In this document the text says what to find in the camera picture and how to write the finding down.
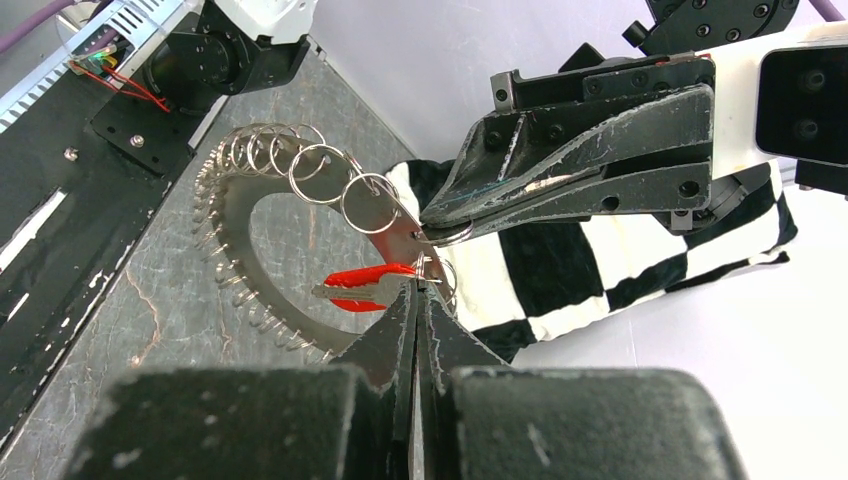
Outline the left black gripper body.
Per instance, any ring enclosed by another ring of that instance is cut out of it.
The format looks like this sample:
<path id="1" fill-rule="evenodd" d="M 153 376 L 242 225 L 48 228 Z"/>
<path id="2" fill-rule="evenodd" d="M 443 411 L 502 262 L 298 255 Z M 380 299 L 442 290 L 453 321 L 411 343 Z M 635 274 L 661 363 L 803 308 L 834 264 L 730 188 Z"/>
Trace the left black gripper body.
<path id="1" fill-rule="evenodd" d="M 534 79 L 524 79 L 515 72 L 509 72 L 496 75 L 492 80 L 496 100 L 493 112 L 521 111 L 567 102 L 584 103 L 695 85 L 710 87 L 715 97 L 715 73 L 714 63 L 706 56 L 609 59 L 594 66 Z M 649 215 L 669 229 L 687 230 L 698 223 L 699 213 L 708 203 L 691 211 Z"/>

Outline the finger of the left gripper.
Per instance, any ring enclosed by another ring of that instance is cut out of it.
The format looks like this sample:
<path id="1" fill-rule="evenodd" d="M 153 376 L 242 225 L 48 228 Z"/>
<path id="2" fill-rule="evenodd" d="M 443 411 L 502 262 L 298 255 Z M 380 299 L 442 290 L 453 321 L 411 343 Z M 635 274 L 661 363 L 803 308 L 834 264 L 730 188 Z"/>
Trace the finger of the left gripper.
<path id="1" fill-rule="evenodd" d="M 627 173 L 610 179 L 600 175 L 543 185 L 528 183 L 509 198 L 485 201 L 476 211 L 450 220 L 438 213 L 430 219 L 432 239 L 471 239 L 513 226 L 596 215 L 636 215 L 691 211 L 709 202 L 712 172 L 692 163 Z"/>
<path id="2" fill-rule="evenodd" d="M 450 220 L 522 186 L 610 179 L 706 163 L 712 172 L 714 93 L 706 85 L 493 112 L 469 130 L 452 168 L 420 218 Z"/>

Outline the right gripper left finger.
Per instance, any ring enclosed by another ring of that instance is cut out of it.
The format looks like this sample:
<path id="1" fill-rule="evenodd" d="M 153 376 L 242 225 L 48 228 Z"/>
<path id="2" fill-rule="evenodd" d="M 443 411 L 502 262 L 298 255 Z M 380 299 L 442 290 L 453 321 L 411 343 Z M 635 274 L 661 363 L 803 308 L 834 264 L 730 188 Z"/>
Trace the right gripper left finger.
<path id="1" fill-rule="evenodd" d="M 326 364 L 141 370 L 114 382 L 70 479 L 408 479 L 417 286 Z"/>

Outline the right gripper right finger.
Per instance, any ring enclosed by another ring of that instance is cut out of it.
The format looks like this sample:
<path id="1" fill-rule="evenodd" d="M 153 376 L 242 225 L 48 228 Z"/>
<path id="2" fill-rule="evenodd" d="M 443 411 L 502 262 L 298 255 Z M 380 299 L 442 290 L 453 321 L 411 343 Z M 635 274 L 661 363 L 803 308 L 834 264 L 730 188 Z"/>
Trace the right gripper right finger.
<path id="1" fill-rule="evenodd" d="M 514 368 L 417 292 L 429 479 L 743 479 L 724 417 L 662 368 Z"/>

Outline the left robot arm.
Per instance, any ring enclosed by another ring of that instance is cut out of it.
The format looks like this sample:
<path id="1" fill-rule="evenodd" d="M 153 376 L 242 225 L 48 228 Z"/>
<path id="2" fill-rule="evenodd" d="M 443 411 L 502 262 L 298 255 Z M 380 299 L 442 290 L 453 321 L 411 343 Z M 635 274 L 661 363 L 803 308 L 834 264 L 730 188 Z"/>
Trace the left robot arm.
<path id="1" fill-rule="evenodd" d="M 528 223 L 646 214 L 675 235 L 733 211 L 766 178 L 743 147 L 714 149 L 712 49 L 784 30 L 793 1 L 652 1 L 631 24 L 636 58 L 581 45 L 552 75 L 491 79 L 494 110 L 470 129 L 420 211 L 421 238 L 448 246 Z"/>

